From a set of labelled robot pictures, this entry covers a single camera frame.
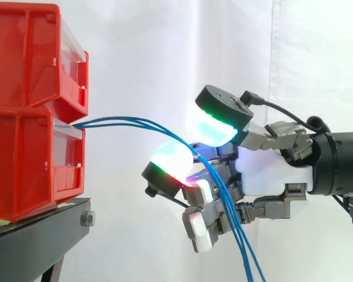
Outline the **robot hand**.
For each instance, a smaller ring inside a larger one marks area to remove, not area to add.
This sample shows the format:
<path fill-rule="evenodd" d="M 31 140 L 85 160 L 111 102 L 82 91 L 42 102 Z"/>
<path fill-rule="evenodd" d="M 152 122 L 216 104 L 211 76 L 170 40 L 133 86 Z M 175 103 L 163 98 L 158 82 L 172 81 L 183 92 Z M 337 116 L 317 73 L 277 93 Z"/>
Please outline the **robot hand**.
<path fill-rule="evenodd" d="M 187 236 L 204 253 L 240 224 L 290 217 L 290 202 L 312 190 L 312 167 L 292 166 L 311 155 L 312 139 L 300 123 L 253 123 L 249 107 L 266 101 L 252 92 L 236 97 L 207 85 L 195 103 L 196 142 L 164 144 L 142 177 L 151 197 L 183 194 Z"/>

